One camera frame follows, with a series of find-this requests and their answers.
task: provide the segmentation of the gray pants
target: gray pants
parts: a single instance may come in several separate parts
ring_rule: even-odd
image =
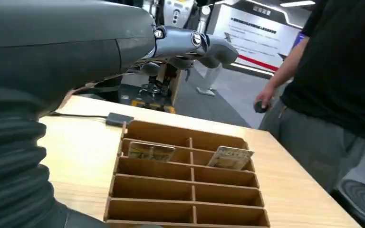
[[[265,114],[259,129],[269,131],[327,192],[365,154],[365,139],[286,108],[280,100]]]

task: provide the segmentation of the person's arm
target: person's arm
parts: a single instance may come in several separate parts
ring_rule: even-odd
[[[304,34],[306,37],[296,47],[293,48],[288,57],[280,66],[280,68],[269,80],[264,90],[261,91],[261,93],[257,96],[254,104],[258,101],[262,101],[262,108],[266,108],[269,105],[269,102],[273,97],[275,90],[293,77],[300,62],[300,59],[303,56],[304,49],[306,48],[307,43],[310,39],[309,37],[312,37],[312,34],[320,21],[327,2],[328,0],[321,0],[318,5],[316,5],[302,30],[302,34]]]
[[[270,86],[275,89],[292,78],[297,69],[298,63],[303,56],[308,40],[309,37],[306,37],[295,46],[266,86]]]

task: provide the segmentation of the red stripe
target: red stripe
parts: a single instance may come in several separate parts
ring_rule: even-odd
[[[241,58],[241,59],[244,59],[244,60],[246,60],[250,63],[256,64],[256,65],[261,66],[261,67],[264,67],[266,69],[270,69],[270,70],[273,70],[273,71],[277,71],[279,69],[276,66],[272,66],[272,65],[269,65],[269,64],[266,64],[266,63],[263,63],[263,62],[259,62],[258,60],[255,60],[253,58],[248,58],[248,57],[243,56],[243,55],[239,55],[238,57]]]

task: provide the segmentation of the metal stand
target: metal stand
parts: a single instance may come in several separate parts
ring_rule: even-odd
[[[221,65],[219,65],[217,68],[214,69],[208,69],[206,71],[205,75],[205,83],[202,88],[197,87],[196,91],[202,95],[208,95],[208,96],[215,96],[215,93],[212,92],[214,89],[212,89],[212,84],[215,82],[216,78],[219,76],[220,72],[222,70]]]

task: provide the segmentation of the cardboard compartment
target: cardboard compartment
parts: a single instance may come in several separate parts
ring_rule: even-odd
[[[192,187],[184,181],[116,174],[110,197],[189,201]]]
[[[252,160],[241,171],[207,166],[219,146],[248,149],[243,139],[132,121],[121,140],[104,214],[109,227],[270,227]],[[175,151],[168,162],[128,158],[131,142]]]
[[[111,198],[108,219],[148,222],[190,223],[192,205],[172,201]]]
[[[254,172],[214,167],[194,167],[195,181],[258,188]]]
[[[268,227],[262,208],[196,205],[198,224],[220,224]]]
[[[246,146],[244,140],[238,137],[136,120],[130,122],[125,138],[183,147],[187,146],[187,139],[192,138],[193,148],[208,151],[216,151],[220,145],[235,148]]]
[[[169,144],[162,144],[162,143],[155,143],[155,142],[149,142],[149,141],[143,141],[143,140],[136,140],[136,139],[129,139],[125,138],[122,140],[122,151],[125,156],[128,155],[129,151],[129,145],[131,142],[139,142],[139,143],[147,143],[147,144],[154,144],[159,146],[171,146],[175,148],[174,154],[170,160],[170,162],[179,162],[179,163],[186,163],[189,164],[190,162],[190,151],[191,149],[188,147],[183,146],[175,146],[175,145],[169,145]]]
[[[191,180],[191,169],[189,166],[126,157],[119,158],[116,173],[184,181]]]
[[[261,194],[257,188],[195,184],[195,198],[196,201],[200,202],[264,206]]]

